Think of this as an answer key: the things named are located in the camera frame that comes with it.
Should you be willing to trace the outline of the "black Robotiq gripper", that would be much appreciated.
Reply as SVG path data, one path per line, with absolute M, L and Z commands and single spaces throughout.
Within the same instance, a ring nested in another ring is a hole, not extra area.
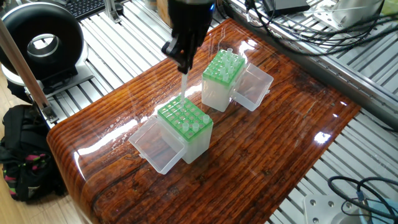
M 183 74 L 193 67 L 197 48 L 201 47 L 211 24 L 214 5 L 212 0 L 169 0 L 172 40 L 164 44 L 162 52 L 182 63 Z

